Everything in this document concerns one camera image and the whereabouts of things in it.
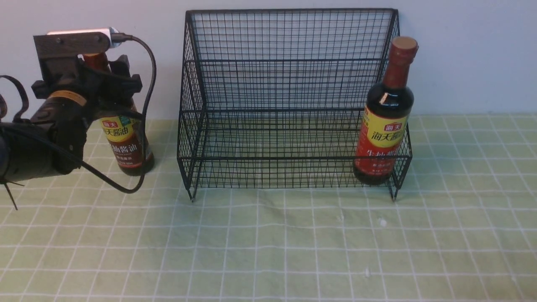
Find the metal mesh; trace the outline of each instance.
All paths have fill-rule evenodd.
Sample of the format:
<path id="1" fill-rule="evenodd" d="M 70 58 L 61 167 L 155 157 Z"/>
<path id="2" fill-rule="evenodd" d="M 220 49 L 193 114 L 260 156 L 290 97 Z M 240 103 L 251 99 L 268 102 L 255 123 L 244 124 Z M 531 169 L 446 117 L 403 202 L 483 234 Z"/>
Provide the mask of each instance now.
<path id="1" fill-rule="evenodd" d="M 362 186 L 361 114 L 397 35 L 392 9 L 187 12 L 178 162 L 189 193 Z M 410 159 L 407 133 L 390 190 Z"/>

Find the dark glass bottle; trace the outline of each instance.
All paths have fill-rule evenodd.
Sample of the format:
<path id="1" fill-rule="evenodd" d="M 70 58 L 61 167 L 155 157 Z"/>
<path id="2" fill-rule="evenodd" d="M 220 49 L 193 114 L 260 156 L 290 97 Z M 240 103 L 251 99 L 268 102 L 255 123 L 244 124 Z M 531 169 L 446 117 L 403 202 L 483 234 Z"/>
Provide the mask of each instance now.
<path id="1" fill-rule="evenodd" d="M 105 53 L 84 54 L 83 59 L 88 67 L 110 72 L 108 57 Z M 128 104 L 132 111 L 137 112 L 132 98 Z M 140 121 L 114 114 L 101 114 L 99 117 L 101 127 L 106 134 L 106 139 L 110 143 L 110 147 L 121 171 L 129 176 L 140 176 L 142 174 L 143 159 Z M 155 156 L 149 147 L 147 138 L 144 144 L 146 146 L 144 173 L 147 173 L 155 165 Z"/>
<path id="2" fill-rule="evenodd" d="M 367 185 L 386 182 L 394 169 L 398 149 L 404 137 L 414 95 L 407 87 L 410 64 L 418 43 L 410 37 L 396 37 L 391 43 L 388 66 L 382 82 L 368 94 L 360 130 L 354 175 Z M 368 158 L 370 156 L 387 156 Z"/>

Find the green grid tablecloth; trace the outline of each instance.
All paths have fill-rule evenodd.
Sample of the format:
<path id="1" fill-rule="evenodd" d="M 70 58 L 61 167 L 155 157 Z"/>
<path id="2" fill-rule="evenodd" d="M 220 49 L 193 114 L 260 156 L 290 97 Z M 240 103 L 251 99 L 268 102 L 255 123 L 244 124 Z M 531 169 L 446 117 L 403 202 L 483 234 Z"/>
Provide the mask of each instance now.
<path id="1" fill-rule="evenodd" d="M 387 189 L 200 189 L 177 124 L 151 121 L 140 192 L 87 171 L 0 205 L 0 301 L 537 300 L 537 117 L 412 117 L 398 202 Z M 86 159 L 122 184 L 102 131 Z"/>

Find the robotic arm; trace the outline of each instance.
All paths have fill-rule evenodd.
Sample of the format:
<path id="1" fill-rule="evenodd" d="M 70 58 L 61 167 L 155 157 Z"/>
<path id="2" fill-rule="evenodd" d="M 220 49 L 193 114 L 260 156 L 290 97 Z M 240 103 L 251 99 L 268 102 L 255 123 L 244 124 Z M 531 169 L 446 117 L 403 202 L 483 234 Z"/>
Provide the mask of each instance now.
<path id="1" fill-rule="evenodd" d="M 128 101 L 142 89 L 139 75 L 130 75 L 127 56 L 110 62 L 111 73 L 89 68 L 80 54 L 103 53 L 132 40 L 149 53 L 153 74 L 142 113 L 130 110 Z M 32 90 L 45 102 L 30 119 L 21 115 L 28 109 L 24 87 L 15 78 L 5 78 L 17 87 L 23 107 L 10 123 L 1 121 L 7 105 L 0 96 L 0 184 L 3 184 L 15 206 L 8 183 L 17 184 L 32 178 L 67 175 L 74 169 L 90 172 L 124 193 L 134 193 L 142 185 L 144 175 L 133 189 L 126 189 L 85 163 L 83 158 L 86 133 L 91 123 L 103 113 L 115 113 L 141 120 L 145 135 L 147 107 L 156 79 L 156 63 L 151 49 L 140 39 L 118 33 L 113 28 L 97 30 L 50 32 L 34 36 L 42 80 Z"/>

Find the red bottle cap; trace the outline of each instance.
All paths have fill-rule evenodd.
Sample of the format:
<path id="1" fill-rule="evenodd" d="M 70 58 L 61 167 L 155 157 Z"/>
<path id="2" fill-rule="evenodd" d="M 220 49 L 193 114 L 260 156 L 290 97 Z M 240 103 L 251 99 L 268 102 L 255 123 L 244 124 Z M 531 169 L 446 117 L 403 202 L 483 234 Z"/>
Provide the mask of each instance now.
<path id="1" fill-rule="evenodd" d="M 84 62 L 91 68 L 108 71 L 108 57 L 105 53 L 83 54 Z"/>
<path id="2" fill-rule="evenodd" d="M 397 65 L 410 65 L 418 48 L 418 42 L 411 37 L 395 37 L 391 41 L 388 60 Z"/>

